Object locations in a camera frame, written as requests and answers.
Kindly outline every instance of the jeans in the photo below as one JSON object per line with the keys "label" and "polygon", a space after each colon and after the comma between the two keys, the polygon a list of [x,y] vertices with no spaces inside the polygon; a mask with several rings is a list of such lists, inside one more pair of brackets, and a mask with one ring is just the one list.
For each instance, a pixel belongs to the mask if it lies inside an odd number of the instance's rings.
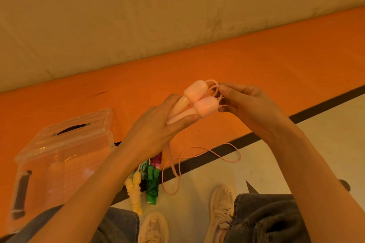
{"label": "jeans", "polygon": [[[61,208],[49,209],[12,237],[7,243],[25,243]],[[92,243],[136,243],[138,215],[110,207],[96,230]],[[310,242],[307,229],[292,195],[240,194],[225,243]]]}

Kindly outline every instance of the transparent lid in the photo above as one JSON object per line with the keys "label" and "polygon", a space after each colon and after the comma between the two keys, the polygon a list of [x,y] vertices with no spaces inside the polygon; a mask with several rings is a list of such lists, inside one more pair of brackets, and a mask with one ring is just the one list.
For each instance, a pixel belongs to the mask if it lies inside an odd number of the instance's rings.
{"label": "transparent lid", "polygon": [[19,162],[24,159],[34,159],[62,146],[79,144],[80,141],[108,132],[112,117],[112,109],[105,109],[45,127],[15,157],[15,160]]}

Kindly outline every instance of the clear plastic storage bin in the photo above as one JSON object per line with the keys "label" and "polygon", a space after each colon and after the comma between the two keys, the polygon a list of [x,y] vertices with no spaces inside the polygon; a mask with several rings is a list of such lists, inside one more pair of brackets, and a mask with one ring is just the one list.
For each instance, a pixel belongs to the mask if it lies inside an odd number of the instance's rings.
{"label": "clear plastic storage bin", "polygon": [[80,116],[39,131],[15,157],[18,163],[8,232],[64,204],[114,149],[113,111]]}

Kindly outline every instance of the orange floor stripe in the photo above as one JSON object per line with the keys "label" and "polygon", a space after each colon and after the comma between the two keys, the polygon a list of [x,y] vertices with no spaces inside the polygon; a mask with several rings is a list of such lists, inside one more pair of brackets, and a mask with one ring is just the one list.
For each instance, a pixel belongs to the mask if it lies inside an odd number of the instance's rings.
{"label": "orange floor stripe", "polygon": [[[117,142],[148,107],[199,79],[256,84],[292,115],[365,84],[364,43],[365,6],[0,94],[0,235],[15,182],[13,158],[41,128],[112,108]],[[189,146],[212,147],[249,132],[234,116],[215,113],[171,147],[178,156]]]}

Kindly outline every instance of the jump rope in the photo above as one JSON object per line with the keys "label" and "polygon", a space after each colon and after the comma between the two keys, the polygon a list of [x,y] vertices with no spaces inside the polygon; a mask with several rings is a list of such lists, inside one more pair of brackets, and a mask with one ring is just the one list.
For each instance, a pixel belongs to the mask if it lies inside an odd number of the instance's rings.
{"label": "jump rope", "polygon": [[[192,115],[192,114],[196,114],[196,115],[199,115],[200,118],[204,118],[204,117],[211,115],[213,112],[217,111],[219,107],[224,106],[224,105],[219,105],[219,102],[222,99],[222,95],[220,94],[219,97],[216,97],[218,94],[218,86],[219,86],[219,84],[215,80],[207,80],[207,81],[198,80],[198,81],[194,82],[194,84],[192,84],[190,87],[188,87],[184,91],[184,96],[182,96],[177,101],[177,103],[174,105],[174,107],[171,109],[171,112],[168,116],[167,124],[168,125],[172,124],[172,123],[180,120],[181,118],[183,118],[187,115]],[[183,111],[190,104],[193,104],[193,107],[186,111]],[[166,162],[165,165],[163,166],[162,174],[161,174],[162,187],[163,187],[164,191],[168,195],[173,196],[179,190],[180,179],[181,179],[180,163],[181,163],[182,159],[196,158],[200,155],[203,155],[206,152],[212,152],[217,157],[219,157],[220,159],[222,159],[226,162],[229,162],[229,163],[239,162],[241,160],[242,156],[241,156],[241,153],[238,151],[238,149],[233,144],[230,144],[228,142],[223,143],[223,144],[231,145],[237,151],[237,153],[239,155],[239,159],[236,161],[229,161],[225,158],[222,158],[220,155],[213,152],[211,149],[208,149],[205,147],[199,147],[199,146],[188,147],[181,153],[180,157],[173,158],[172,154],[171,154],[170,143],[168,143],[167,144],[167,154],[168,154],[169,161]],[[204,149],[205,151],[202,153],[199,153],[198,155],[195,155],[195,156],[183,157],[184,153],[187,150],[193,149],[193,148],[200,148],[200,149]],[[179,173],[178,174],[176,172],[175,165],[174,165],[174,160],[177,160],[177,159],[179,160],[179,162],[178,162]],[[134,212],[138,213],[138,215],[142,214],[141,199],[140,199],[141,191],[140,191],[140,186],[139,186],[141,179],[144,178],[146,180],[147,203],[150,203],[151,205],[156,204],[156,199],[158,197],[158,185],[159,185],[158,176],[159,176],[159,170],[161,168],[161,161],[162,161],[162,152],[160,152],[157,156],[151,158],[150,160],[145,161],[144,163],[140,164],[139,167],[137,168],[137,171],[133,174],[133,179],[130,176],[125,181],[125,186],[127,188],[127,193],[130,197],[132,210]],[[168,163],[170,163],[172,172],[175,175],[175,177],[177,178],[177,188],[176,188],[176,191],[173,193],[168,192],[163,183],[163,172]]]}

